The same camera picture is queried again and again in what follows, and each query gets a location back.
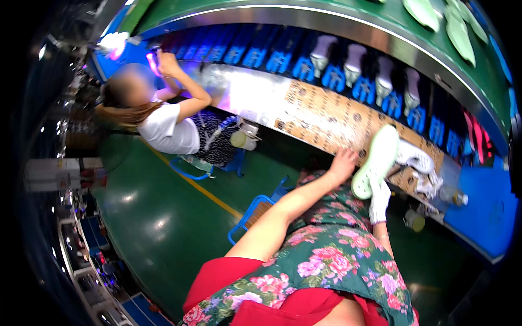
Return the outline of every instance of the gloved hand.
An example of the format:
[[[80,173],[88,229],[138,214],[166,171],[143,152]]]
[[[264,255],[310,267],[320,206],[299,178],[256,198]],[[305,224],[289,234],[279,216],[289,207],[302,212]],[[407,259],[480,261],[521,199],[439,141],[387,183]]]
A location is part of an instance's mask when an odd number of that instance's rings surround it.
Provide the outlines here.
[[[385,181],[381,185],[376,179],[370,179],[370,187],[372,188],[372,201],[370,203],[370,223],[375,225],[379,222],[386,222],[386,208],[392,192]]]

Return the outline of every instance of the yellow floor line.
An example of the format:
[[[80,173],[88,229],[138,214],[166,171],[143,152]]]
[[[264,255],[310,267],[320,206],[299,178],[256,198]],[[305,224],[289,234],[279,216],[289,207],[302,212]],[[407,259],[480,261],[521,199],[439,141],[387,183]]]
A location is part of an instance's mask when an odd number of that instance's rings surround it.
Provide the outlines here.
[[[160,152],[158,152],[157,150],[155,150],[154,148],[152,148],[142,137],[139,137],[140,140],[145,144],[147,145],[148,148],[150,148],[150,150],[157,156],[159,157],[166,165],[168,165],[170,167],[170,163],[169,163],[169,160],[166,159],[166,157],[164,157],[163,155],[161,155]],[[214,196],[213,194],[209,193],[207,189],[203,188],[202,186],[200,186],[199,184],[197,184],[194,180],[190,179],[190,178],[187,178],[186,176],[184,175],[181,175],[179,174],[178,172],[176,172],[180,177],[182,177],[185,181],[187,181],[191,186],[193,186],[194,188],[196,188],[197,190],[199,190],[199,192],[201,192],[203,195],[207,196],[208,198],[210,198],[210,200],[212,200],[213,202],[215,202],[216,204],[218,204],[219,206],[221,206],[224,210],[226,210],[227,212],[229,212],[230,214],[232,214],[234,216],[234,218],[236,220],[240,220],[241,217],[243,217],[243,214],[241,214],[240,212],[238,212],[237,210],[233,209],[232,207],[228,206],[227,204],[225,204],[222,200],[220,200],[219,198],[217,198],[216,196]]]

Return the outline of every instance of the purple light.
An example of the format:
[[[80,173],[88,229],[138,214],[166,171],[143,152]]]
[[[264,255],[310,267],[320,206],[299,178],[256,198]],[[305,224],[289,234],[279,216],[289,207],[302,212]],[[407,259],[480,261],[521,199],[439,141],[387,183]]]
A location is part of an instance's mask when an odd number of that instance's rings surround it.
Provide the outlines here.
[[[161,74],[158,72],[158,68],[156,67],[156,62],[154,61],[154,55],[152,53],[147,53],[145,55],[147,60],[149,61],[149,66],[154,75],[161,77]]]

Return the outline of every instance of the floral apron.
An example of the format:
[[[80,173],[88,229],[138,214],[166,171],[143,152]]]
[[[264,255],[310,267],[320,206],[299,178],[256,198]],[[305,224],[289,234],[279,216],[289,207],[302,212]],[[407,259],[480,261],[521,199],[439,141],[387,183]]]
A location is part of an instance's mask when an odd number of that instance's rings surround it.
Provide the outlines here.
[[[307,177],[301,185],[322,173]],[[416,324],[397,264],[369,228],[365,203],[353,196],[348,181],[295,220],[281,249],[260,268],[200,302],[178,325],[230,321],[244,300],[279,309],[288,295],[311,287],[371,299],[390,325]]]

